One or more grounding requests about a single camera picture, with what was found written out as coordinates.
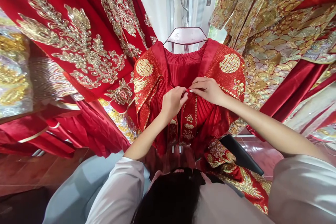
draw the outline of tiled floor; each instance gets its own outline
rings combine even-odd
[[[241,137],[235,139],[261,167],[264,171],[264,177],[268,180],[272,180],[275,165],[284,158],[282,154],[269,143],[262,142],[256,137]]]
[[[72,159],[45,153],[41,157],[0,154],[0,196],[41,186],[52,195],[77,166],[93,156],[88,148],[78,149]]]

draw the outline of clothes hanger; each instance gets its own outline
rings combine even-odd
[[[180,1],[183,9],[187,11],[187,27],[175,28],[163,44],[171,42],[173,44],[188,46],[208,40],[200,27],[189,27],[189,10],[184,6],[183,1]]]

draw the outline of white sleeve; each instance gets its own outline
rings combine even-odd
[[[131,223],[142,199],[145,181],[143,170],[141,162],[122,157],[94,200],[86,223]]]
[[[276,224],[335,224],[336,168],[306,155],[281,160],[274,169],[268,216]]]

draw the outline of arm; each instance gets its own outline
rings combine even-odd
[[[329,162],[328,158],[305,137],[281,122],[226,95],[214,79],[198,77],[190,89],[205,100],[236,113],[285,157],[304,154]]]
[[[188,99],[188,93],[184,93],[185,91],[186,88],[177,86],[164,95],[160,114],[127,149],[124,157],[139,160],[148,153],[154,139],[168,125],[170,120],[177,115]]]

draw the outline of red wedding dress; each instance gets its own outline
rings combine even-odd
[[[157,41],[134,67],[135,106],[140,129],[143,131],[159,114],[167,91],[176,86],[188,88],[196,77],[204,76],[215,79],[223,92],[243,101],[244,60],[232,48],[208,39],[196,52],[173,54]],[[171,150],[172,145],[190,144],[195,159],[202,158],[204,172],[232,184],[267,214],[271,182],[237,166],[235,156],[218,141],[237,118],[228,109],[189,93],[181,111],[156,137],[153,145],[160,156],[168,156],[170,151],[167,150]]]
[[[135,106],[140,129],[143,131],[159,114],[166,92],[176,86],[188,88],[196,77],[204,76],[214,78],[224,92],[243,101],[244,60],[236,51],[208,39],[196,52],[173,54],[157,41],[134,67]],[[157,136],[154,146],[159,155],[164,155],[167,145],[191,144],[196,157],[200,157],[211,140],[223,136],[237,118],[229,110],[189,93],[180,113]]]

